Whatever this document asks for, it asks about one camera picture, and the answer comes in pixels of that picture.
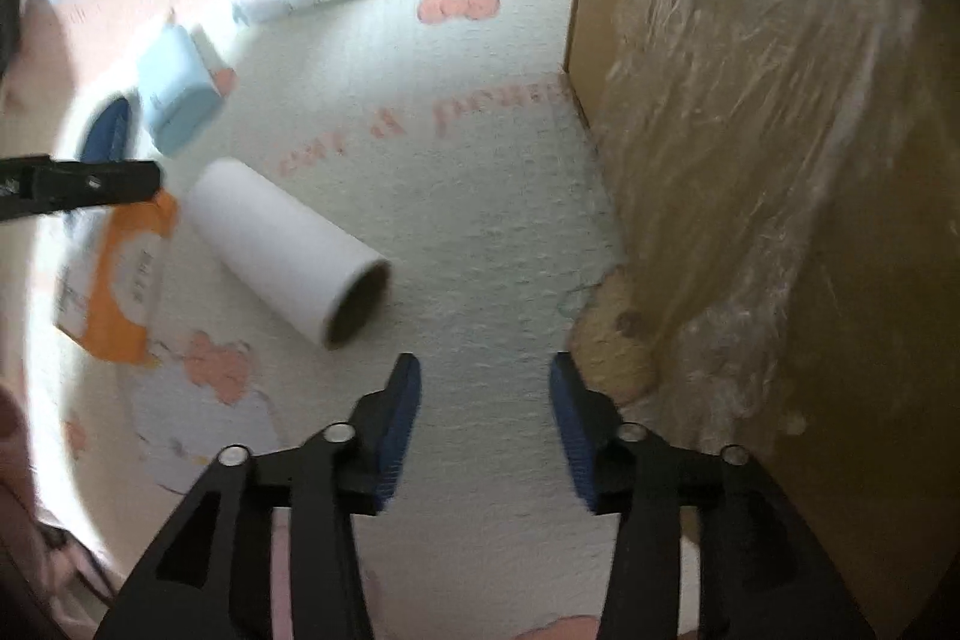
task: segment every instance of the white cylinder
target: white cylinder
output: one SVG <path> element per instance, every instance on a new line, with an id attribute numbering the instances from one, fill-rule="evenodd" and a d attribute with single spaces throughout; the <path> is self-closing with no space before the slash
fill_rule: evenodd
<path id="1" fill-rule="evenodd" d="M 383 256 L 233 158 L 206 168 L 184 215 L 237 277 L 314 344 L 344 344 L 385 295 Z"/>

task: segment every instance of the metal screw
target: metal screw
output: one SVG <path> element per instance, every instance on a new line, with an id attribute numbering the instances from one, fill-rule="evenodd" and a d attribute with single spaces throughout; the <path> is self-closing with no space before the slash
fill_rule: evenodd
<path id="1" fill-rule="evenodd" d="M 746 448 L 739 445 L 728 445 L 720 452 L 720 458 L 728 464 L 736 467 L 742 467 L 750 461 L 750 453 Z"/>
<path id="2" fill-rule="evenodd" d="M 220 452 L 220 456 L 217 456 L 217 461 L 224 467 L 236 467 L 240 466 L 240 464 L 249 457 L 250 451 L 243 447 L 243 445 L 230 445 L 229 448 L 224 448 Z"/>
<path id="3" fill-rule="evenodd" d="M 323 430 L 323 439 L 327 442 L 350 442 L 356 434 L 356 429 L 349 423 L 332 423 Z"/>
<path id="4" fill-rule="evenodd" d="M 616 430 L 617 439 L 624 442 L 641 442 L 647 438 L 647 428 L 638 423 L 621 423 Z"/>

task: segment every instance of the play mat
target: play mat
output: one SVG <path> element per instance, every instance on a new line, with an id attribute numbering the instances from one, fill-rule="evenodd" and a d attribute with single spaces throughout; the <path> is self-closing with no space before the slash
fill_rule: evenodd
<path id="1" fill-rule="evenodd" d="M 126 573 L 221 437 L 299 444 L 410 351 L 424 399 L 400 490 L 382 518 L 357 522 L 379 631 L 592 638 L 616 519 L 572 490 L 547 367 L 571 329 L 632 343 L 616 225 L 560 69 L 571 0 L 496 0 L 475 20 L 431 19 L 437 0 L 349 0 L 249 28 L 229 0 L 50 1 L 36 35 L 59 43 L 71 84 L 37 143 L 74 156 L 91 116 L 136 85 L 137 54 L 173 10 L 229 95 L 158 158 L 170 193 L 232 156 L 388 257 L 394 280 L 376 319 L 328 352 L 181 223 L 150 360 L 111 365 L 56 330 L 66 228 L 32 223 L 21 328 L 45 506 Z M 136 154 L 158 156 L 142 129 Z M 692 547 L 684 561 L 690 576 Z M 695 615 L 685 603 L 680 628 Z"/>

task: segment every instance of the black clamp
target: black clamp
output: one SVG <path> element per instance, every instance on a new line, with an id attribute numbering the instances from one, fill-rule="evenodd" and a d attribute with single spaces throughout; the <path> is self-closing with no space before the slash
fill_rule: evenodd
<path id="1" fill-rule="evenodd" d="M 682 506 L 700 519 L 702 640 L 875 637 L 813 532 L 744 448 L 707 456 L 625 422 L 568 353 L 551 367 L 550 399 L 577 494 L 595 514 L 620 514 L 597 640 L 676 640 Z"/>
<path id="2" fill-rule="evenodd" d="M 421 398 L 401 354 L 382 391 L 299 448 L 224 448 L 152 541 L 96 640 L 272 640 L 272 516 L 290 508 L 296 640 L 373 640 L 352 515 L 394 494 Z"/>
<path id="3" fill-rule="evenodd" d="M 152 161 L 83 164 L 47 155 L 0 159 L 0 223 L 83 207 L 150 201 L 163 183 Z"/>

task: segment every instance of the cardboard wall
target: cardboard wall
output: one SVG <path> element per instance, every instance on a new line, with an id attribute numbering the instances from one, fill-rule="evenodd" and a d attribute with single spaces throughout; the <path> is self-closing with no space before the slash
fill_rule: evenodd
<path id="1" fill-rule="evenodd" d="M 960 0 L 578 0 L 655 425 L 761 453 L 880 636 L 960 543 Z"/>

